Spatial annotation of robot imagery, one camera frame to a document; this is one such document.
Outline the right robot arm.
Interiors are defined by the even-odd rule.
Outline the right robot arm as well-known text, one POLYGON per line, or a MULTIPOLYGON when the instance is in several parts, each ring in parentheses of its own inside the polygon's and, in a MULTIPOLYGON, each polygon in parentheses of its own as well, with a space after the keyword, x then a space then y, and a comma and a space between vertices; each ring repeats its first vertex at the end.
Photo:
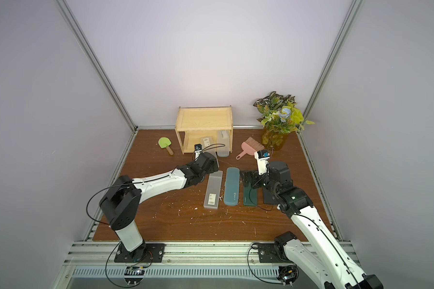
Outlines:
POLYGON ((244 171, 252 189, 263 187, 280 211, 301 230, 314 248, 310 253, 291 232, 276 238, 279 257, 299 266, 319 289, 381 289, 376 275, 368 275, 343 250, 329 231, 306 192, 293 184, 286 163, 275 161, 260 171, 244 171))

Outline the dark green pencil case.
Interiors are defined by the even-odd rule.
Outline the dark green pencil case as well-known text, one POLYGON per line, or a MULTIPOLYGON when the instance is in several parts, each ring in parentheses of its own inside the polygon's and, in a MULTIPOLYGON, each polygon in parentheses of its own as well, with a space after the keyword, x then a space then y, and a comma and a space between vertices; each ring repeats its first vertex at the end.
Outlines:
POLYGON ((258 193, 253 189, 252 174, 244 172, 242 175, 243 183, 243 205, 248 207, 256 207, 258 205, 258 193))

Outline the left controller board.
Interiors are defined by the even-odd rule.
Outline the left controller board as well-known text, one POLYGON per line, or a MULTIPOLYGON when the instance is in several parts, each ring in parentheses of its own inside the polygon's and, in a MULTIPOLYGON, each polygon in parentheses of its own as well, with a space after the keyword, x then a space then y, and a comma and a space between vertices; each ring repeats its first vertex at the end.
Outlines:
POLYGON ((146 269, 141 266, 128 266, 124 272, 124 280, 127 287, 135 287, 140 284, 145 276, 146 269))

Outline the right controller board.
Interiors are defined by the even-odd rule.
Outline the right controller board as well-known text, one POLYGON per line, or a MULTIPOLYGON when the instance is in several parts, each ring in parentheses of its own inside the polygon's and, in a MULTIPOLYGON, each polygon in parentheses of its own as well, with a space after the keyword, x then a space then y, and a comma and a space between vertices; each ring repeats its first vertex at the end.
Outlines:
POLYGON ((289 266, 279 266, 277 280, 282 283, 285 287, 286 285, 293 286, 293 283, 298 279, 299 270, 297 265, 292 264, 289 266))

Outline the aluminium front rail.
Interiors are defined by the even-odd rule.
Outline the aluminium front rail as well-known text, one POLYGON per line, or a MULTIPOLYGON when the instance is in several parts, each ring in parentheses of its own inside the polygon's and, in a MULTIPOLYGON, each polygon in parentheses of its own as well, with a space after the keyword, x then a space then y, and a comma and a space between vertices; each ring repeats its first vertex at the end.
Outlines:
MULTIPOLYGON (((255 265, 260 266, 258 251, 251 242, 163 242, 163 249, 152 249, 143 264, 154 265, 255 265)), ((75 242, 64 259, 65 266, 130 265, 125 257, 116 263, 118 242, 75 242)))

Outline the wooden two-tier shelf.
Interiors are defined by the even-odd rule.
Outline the wooden two-tier shelf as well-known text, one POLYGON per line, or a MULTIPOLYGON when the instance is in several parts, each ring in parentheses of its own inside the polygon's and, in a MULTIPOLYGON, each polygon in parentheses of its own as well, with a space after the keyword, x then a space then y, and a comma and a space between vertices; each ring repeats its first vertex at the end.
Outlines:
POLYGON ((219 132, 227 131, 230 152, 233 152, 232 107, 180 107, 177 113, 175 132, 183 154, 193 153, 194 145, 204 137, 218 140, 219 132))

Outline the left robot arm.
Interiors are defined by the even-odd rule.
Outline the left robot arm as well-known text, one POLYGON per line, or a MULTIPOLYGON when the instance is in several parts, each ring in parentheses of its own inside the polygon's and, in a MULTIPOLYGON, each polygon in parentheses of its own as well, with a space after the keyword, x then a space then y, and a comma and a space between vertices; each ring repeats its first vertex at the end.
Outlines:
POLYGON ((135 179, 127 175, 119 177, 106 189, 99 207, 108 226, 120 239, 120 253, 128 253, 135 261, 145 255, 146 244, 135 222, 138 206, 142 202, 169 191, 197 185, 204 181, 206 175, 217 171, 216 157, 202 152, 195 160, 163 174, 135 179))

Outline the light teal pencil case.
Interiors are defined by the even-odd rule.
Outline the light teal pencil case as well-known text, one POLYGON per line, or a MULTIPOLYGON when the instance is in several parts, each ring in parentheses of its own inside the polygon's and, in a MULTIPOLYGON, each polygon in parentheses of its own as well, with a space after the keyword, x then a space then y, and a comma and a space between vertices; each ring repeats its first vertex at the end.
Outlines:
POLYGON ((228 206, 236 206, 239 201, 240 170, 229 167, 226 170, 224 186, 224 203, 228 206))

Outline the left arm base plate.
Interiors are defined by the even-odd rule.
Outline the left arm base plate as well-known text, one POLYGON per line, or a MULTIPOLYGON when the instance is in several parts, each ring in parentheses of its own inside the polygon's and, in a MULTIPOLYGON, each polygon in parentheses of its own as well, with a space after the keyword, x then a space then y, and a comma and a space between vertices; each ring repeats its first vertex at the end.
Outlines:
POLYGON ((161 263, 165 253, 164 243, 144 243, 129 252, 123 243, 115 250, 115 263, 161 263))

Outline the controller board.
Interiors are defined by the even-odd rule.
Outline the controller board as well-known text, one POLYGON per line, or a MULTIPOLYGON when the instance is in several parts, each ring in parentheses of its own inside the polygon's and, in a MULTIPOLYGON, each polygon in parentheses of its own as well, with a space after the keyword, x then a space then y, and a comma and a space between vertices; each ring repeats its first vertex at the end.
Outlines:
POLYGON ((145 276, 146 269, 141 266, 128 266, 124 272, 124 280, 127 287, 135 287, 140 284, 145 276))
POLYGON ((285 287, 286 285, 293 286, 293 283, 298 279, 299 270, 297 265, 292 264, 289 266, 279 266, 277 280, 282 283, 285 287))

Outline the clear pencil case with label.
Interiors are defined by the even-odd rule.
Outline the clear pencil case with label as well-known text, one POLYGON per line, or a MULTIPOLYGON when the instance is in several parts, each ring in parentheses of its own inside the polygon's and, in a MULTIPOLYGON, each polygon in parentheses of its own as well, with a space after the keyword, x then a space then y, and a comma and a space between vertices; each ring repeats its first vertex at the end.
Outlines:
POLYGON ((203 207, 210 210, 216 210, 219 205, 223 171, 217 171, 209 175, 206 188, 206 196, 203 207))

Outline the clear rounded pencil case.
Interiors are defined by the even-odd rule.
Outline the clear rounded pencil case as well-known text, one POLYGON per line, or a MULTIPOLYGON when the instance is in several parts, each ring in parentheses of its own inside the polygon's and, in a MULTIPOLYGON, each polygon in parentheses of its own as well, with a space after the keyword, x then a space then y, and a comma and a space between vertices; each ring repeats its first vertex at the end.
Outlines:
POLYGON ((228 130, 218 131, 218 144, 217 155, 221 158, 228 157, 230 155, 230 135, 228 130))

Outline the potted plant in vase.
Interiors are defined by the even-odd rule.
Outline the potted plant in vase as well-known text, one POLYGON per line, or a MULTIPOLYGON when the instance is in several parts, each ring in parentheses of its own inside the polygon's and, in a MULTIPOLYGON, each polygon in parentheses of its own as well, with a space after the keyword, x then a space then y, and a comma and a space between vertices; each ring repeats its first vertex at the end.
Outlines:
POLYGON ((273 91, 268 96, 256 100, 253 106, 261 114, 258 122, 264 128, 262 144, 274 151, 283 147, 291 133, 299 133, 305 129, 305 125, 315 124, 305 119, 301 110, 297 108, 295 96, 292 95, 281 95, 273 91))

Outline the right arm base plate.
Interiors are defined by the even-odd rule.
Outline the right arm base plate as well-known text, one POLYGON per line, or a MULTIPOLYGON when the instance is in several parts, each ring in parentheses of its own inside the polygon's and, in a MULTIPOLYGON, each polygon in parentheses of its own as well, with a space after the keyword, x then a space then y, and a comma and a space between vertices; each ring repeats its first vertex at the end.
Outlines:
POLYGON ((256 243, 260 263, 285 263, 274 243, 256 243))

